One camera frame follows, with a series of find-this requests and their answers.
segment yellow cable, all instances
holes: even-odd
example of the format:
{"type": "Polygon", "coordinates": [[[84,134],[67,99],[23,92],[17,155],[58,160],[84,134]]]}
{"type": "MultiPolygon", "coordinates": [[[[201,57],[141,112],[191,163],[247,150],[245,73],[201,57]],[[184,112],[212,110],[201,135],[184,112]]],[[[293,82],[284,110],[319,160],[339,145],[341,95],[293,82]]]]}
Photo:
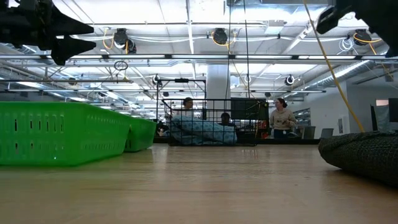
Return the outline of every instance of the yellow cable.
{"type": "MultiPolygon", "coordinates": [[[[375,55],[377,55],[377,52],[376,52],[376,50],[374,49],[373,45],[372,45],[372,44],[369,44],[369,46],[371,47],[373,53],[374,53],[375,55]]],[[[386,68],[386,66],[384,66],[383,63],[381,63],[381,66],[383,66],[383,68],[384,68],[385,71],[388,73],[388,75],[389,75],[391,78],[393,78],[392,75],[391,75],[391,73],[390,73],[390,71],[389,71],[389,69],[386,68]]]]}
{"type": "Polygon", "coordinates": [[[111,44],[110,47],[108,47],[108,46],[105,44],[105,39],[102,40],[102,43],[104,44],[104,47],[105,47],[106,49],[112,49],[112,47],[113,47],[113,42],[114,42],[114,34],[113,34],[113,36],[112,36],[112,44],[111,44]]]}
{"type": "Polygon", "coordinates": [[[344,102],[345,102],[345,104],[346,104],[346,106],[347,106],[349,112],[351,113],[351,115],[353,116],[354,120],[355,120],[356,123],[358,124],[359,129],[361,130],[361,132],[365,132],[365,130],[364,130],[364,128],[363,128],[361,122],[359,121],[358,117],[355,115],[355,113],[354,113],[354,111],[353,111],[351,105],[349,105],[348,100],[347,100],[347,98],[345,97],[345,95],[344,95],[344,93],[343,93],[343,90],[341,89],[340,84],[339,84],[339,82],[338,82],[338,80],[337,80],[337,78],[336,78],[335,72],[333,71],[333,68],[331,67],[331,64],[330,64],[330,62],[329,62],[329,60],[328,60],[328,57],[326,56],[325,49],[324,49],[323,46],[322,46],[322,43],[321,43],[321,41],[320,41],[320,39],[319,39],[319,36],[318,36],[318,32],[317,32],[317,30],[316,30],[316,28],[315,28],[315,25],[313,24],[313,21],[312,21],[312,19],[311,19],[310,11],[308,10],[308,6],[307,6],[307,0],[303,0],[303,3],[304,3],[304,6],[305,6],[305,10],[307,11],[308,17],[309,17],[309,19],[310,19],[313,32],[315,33],[315,37],[317,38],[319,47],[321,48],[322,54],[323,54],[323,56],[325,57],[326,63],[328,64],[328,67],[329,67],[329,70],[330,70],[330,72],[331,72],[331,75],[333,76],[333,80],[335,81],[335,85],[337,86],[337,89],[338,89],[338,91],[340,92],[340,95],[341,95],[342,99],[344,100],[344,102]]]}
{"type": "Polygon", "coordinates": [[[353,36],[354,39],[356,39],[356,40],[358,40],[358,41],[361,41],[361,42],[364,42],[364,43],[369,43],[369,44],[371,44],[371,43],[377,43],[377,42],[382,41],[382,39],[372,40],[372,41],[361,40],[361,39],[359,39],[359,38],[356,37],[357,34],[358,34],[358,33],[355,33],[355,34],[354,34],[354,36],[353,36]]]}

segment green basket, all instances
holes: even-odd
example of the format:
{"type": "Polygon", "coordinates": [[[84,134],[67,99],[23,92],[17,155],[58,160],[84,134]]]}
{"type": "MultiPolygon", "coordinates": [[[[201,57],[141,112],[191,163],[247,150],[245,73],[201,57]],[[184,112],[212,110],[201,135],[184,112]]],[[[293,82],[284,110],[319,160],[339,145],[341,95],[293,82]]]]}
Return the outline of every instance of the green basket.
{"type": "Polygon", "coordinates": [[[144,119],[135,119],[129,131],[124,152],[138,152],[153,145],[156,123],[144,119]]]}
{"type": "Polygon", "coordinates": [[[75,166],[117,156],[141,122],[83,103],[0,102],[0,164],[75,166]]]}

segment blue fabric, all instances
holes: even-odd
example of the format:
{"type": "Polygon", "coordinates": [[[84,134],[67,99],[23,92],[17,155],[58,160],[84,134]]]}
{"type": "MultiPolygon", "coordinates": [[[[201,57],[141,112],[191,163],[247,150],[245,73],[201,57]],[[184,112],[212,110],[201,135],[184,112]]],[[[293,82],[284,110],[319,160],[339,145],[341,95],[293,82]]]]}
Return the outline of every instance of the blue fabric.
{"type": "Polygon", "coordinates": [[[234,127],[191,116],[174,116],[171,128],[172,136],[182,144],[235,144],[238,139],[234,127]]]}

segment table surface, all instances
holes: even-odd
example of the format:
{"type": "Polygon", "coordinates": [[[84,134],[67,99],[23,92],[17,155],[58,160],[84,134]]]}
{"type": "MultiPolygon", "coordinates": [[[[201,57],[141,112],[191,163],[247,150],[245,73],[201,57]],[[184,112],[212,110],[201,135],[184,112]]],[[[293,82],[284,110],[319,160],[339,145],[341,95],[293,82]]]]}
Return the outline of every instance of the table surface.
{"type": "Polygon", "coordinates": [[[0,167],[0,223],[397,223],[398,190],[316,146],[168,147],[73,168],[0,167]]]}

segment black padded object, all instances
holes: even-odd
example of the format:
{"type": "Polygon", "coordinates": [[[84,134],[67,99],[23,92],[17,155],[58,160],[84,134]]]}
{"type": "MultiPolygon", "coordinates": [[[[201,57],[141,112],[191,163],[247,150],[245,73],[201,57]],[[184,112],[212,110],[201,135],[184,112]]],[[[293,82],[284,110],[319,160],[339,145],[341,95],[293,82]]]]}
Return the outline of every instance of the black padded object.
{"type": "Polygon", "coordinates": [[[335,136],[322,139],[319,152],[333,166],[398,187],[398,134],[335,136]]]}

